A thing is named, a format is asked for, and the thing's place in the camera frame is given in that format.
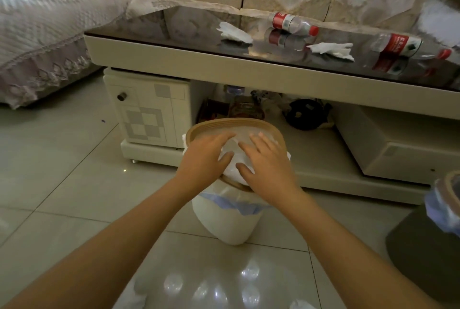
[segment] right hand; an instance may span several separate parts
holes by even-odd
[[[255,173],[243,163],[237,163],[236,168],[257,195],[276,206],[284,193],[300,189],[291,162],[279,144],[263,133],[258,136],[251,134],[249,137],[255,147],[244,142],[238,145],[251,160]]]

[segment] white tile floor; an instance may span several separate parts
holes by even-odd
[[[100,76],[28,109],[0,107],[0,306],[56,261],[141,202],[175,168],[133,164]],[[387,257],[384,238],[410,207],[312,192]],[[214,238],[187,204],[138,271],[147,308],[316,308],[343,304],[298,232],[267,210],[248,243]]]

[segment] black object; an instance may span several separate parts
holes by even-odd
[[[126,100],[126,97],[128,97],[128,95],[126,95],[126,92],[122,92],[116,98],[118,98],[119,101],[124,101]]]
[[[289,105],[291,110],[284,113],[284,117],[290,126],[299,130],[317,129],[328,121],[328,114],[332,108],[329,103],[323,107],[311,99],[295,100]]]
[[[385,244],[394,266],[429,296],[460,303],[460,238],[440,230],[425,205],[390,231]]]

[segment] red bottle cap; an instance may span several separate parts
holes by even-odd
[[[436,57],[439,60],[445,60],[452,54],[452,50],[450,49],[443,49],[439,52],[439,55]]]
[[[312,27],[310,27],[310,32],[308,34],[311,35],[312,37],[315,37],[315,36],[318,35],[318,32],[319,32],[319,27],[318,26],[312,26]]]

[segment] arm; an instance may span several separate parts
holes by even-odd
[[[302,234],[348,308],[440,308],[433,299],[336,222],[295,183],[278,144],[262,133],[255,147],[240,143],[255,173],[237,164],[243,178]]]
[[[38,277],[4,306],[111,308],[173,216],[224,172],[219,161],[232,133],[207,136],[187,149],[176,177]]]

